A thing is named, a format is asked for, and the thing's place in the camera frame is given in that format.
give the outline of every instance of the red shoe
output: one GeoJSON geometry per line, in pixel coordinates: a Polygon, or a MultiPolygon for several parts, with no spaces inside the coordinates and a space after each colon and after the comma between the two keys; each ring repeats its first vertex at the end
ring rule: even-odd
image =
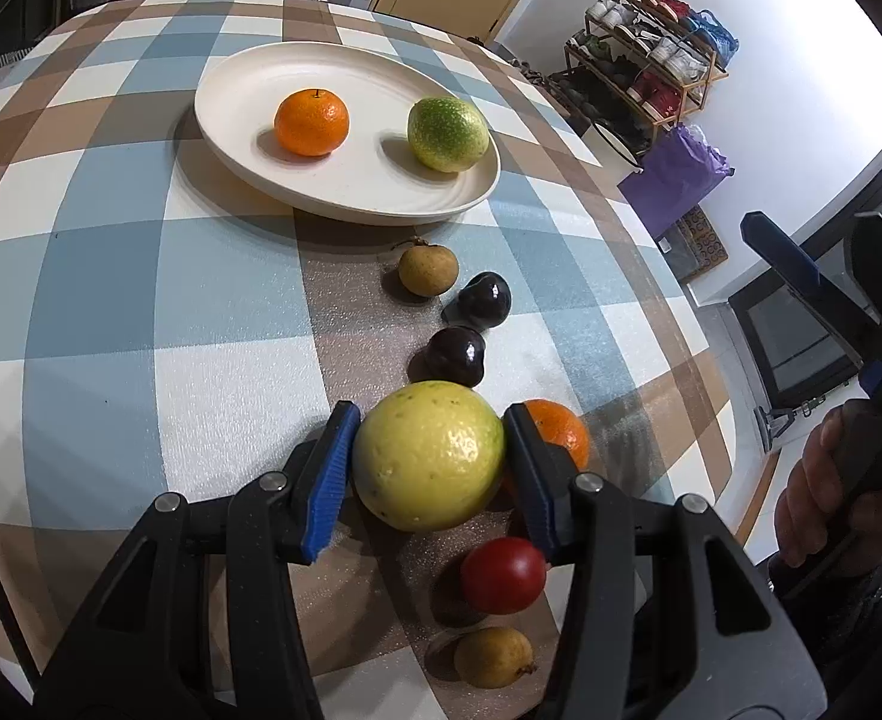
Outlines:
{"type": "Polygon", "coordinates": [[[654,93],[641,104],[641,107],[656,122],[675,116],[681,107],[681,93],[658,77],[654,77],[651,85],[654,87],[654,93]]]}
{"type": "Polygon", "coordinates": [[[691,13],[691,6],[680,0],[658,0],[658,10],[673,22],[685,19],[691,13]]]}
{"type": "Polygon", "coordinates": [[[658,84],[660,84],[658,76],[645,70],[634,79],[634,83],[628,87],[627,95],[634,100],[635,103],[643,103],[658,90],[658,84]]]}

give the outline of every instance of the white wall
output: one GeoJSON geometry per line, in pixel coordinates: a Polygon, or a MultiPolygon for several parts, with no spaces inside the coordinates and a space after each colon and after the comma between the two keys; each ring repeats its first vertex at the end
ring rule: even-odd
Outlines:
{"type": "MultiPolygon", "coordinates": [[[[529,0],[499,40],[536,70],[562,69],[562,43],[594,1],[529,0]]],[[[703,304],[760,270],[740,240],[745,212],[794,234],[881,151],[882,39],[854,0],[684,1],[713,10],[742,44],[692,117],[737,169],[701,204],[729,255],[692,283],[703,304]]]]}

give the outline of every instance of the table runner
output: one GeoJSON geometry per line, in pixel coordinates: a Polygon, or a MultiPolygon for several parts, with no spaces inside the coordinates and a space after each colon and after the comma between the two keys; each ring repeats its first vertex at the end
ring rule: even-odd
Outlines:
{"type": "MultiPolygon", "coordinates": [[[[291,0],[110,2],[59,26],[0,85],[0,572],[44,665],[126,530],[164,490],[233,493],[276,469],[329,407],[406,383],[441,303],[385,290],[415,234],[490,269],[512,314],[476,390],[500,412],[580,413],[591,465],[627,493],[714,500],[734,449],[694,313],[630,207],[543,95],[482,47],[423,25],[291,0]],[[378,228],[292,209],[234,177],[193,119],[204,69],[279,40],[343,43],[478,105],[502,156],[490,199],[450,223],[378,228]]],[[[544,689],[569,571],[526,633],[538,672],[457,683],[449,642],[478,620],[448,567],[512,527],[500,498],[444,533],[387,528],[349,497],[332,546],[292,567],[328,717],[515,717],[544,689]]],[[[223,593],[214,674],[230,686],[223,593]]],[[[13,659],[0,628],[0,658],[13,659]]]]}

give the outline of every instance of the orange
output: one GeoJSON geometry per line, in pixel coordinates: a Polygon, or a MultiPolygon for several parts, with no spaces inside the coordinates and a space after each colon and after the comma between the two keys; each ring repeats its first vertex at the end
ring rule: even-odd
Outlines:
{"type": "Polygon", "coordinates": [[[329,154],[348,137],[348,109],[327,89],[302,89],[278,106],[274,134],[278,143],[300,156],[329,154]]]}
{"type": "Polygon", "coordinates": [[[591,451],[591,437],[584,423],[567,406],[553,400],[524,401],[527,412],[534,420],[541,438],[548,443],[556,443],[568,450],[579,471],[588,467],[588,454],[591,451]]]}

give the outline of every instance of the lime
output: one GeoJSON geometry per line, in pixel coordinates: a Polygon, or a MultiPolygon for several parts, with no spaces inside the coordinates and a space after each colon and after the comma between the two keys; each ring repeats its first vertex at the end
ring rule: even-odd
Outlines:
{"type": "Polygon", "coordinates": [[[407,115],[415,156],[440,172],[468,170],[488,151],[491,136],[481,111],[458,98],[424,98],[407,115]]]}

